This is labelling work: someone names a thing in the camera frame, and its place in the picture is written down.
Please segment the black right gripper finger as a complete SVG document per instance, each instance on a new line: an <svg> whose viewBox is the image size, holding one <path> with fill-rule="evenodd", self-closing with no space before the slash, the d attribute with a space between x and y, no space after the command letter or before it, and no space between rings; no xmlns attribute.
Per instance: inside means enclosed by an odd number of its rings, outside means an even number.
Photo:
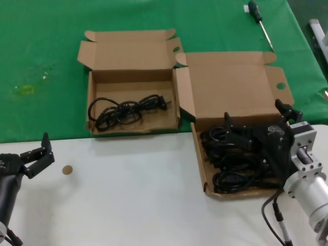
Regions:
<svg viewBox="0 0 328 246"><path fill-rule="evenodd" d="M224 129L226 142L246 150L259 150L255 136L256 127L235 126L228 112L224 113Z"/></svg>
<svg viewBox="0 0 328 246"><path fill-rule="evenodd" d="M291 105L284 104L280 99L276 99L275 107L281 114L280 123L287 124L290 120L295 124L301 122L303 113L295 110Z"/></svg>

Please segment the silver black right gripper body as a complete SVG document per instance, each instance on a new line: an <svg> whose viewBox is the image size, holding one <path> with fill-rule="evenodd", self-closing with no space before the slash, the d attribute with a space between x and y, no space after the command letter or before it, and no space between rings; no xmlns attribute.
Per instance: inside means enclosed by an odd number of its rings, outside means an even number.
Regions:
<svg viewBox="0 0 328 246"><path fill-rule="evenodd" d="M302 179L322 174L323 164L313 153L317 131L308 123L274 125L262 128L257 137L261 143L264 158L283 185L295 175Z"/></svg>

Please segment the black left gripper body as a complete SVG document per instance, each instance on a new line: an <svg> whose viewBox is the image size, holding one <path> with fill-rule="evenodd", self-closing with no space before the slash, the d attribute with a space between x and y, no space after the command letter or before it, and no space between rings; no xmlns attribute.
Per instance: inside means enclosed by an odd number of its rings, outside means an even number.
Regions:
<svg viewBox="0 0 328 246"><path fill-rule="evenodd" d="M9 223L21 188L24 162L17 154L1 154L1 223Z"/></svg>

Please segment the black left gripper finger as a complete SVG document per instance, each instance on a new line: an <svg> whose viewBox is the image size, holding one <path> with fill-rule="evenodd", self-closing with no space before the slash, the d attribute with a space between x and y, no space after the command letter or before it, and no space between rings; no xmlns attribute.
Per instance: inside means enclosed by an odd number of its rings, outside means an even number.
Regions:
<svg viewBox="0 0 328 246"><path fill-rule="evenodd" d="M48 133L44 133L41 147L20 155L24 163L23 173L32 179L55 162Z"/></svg>

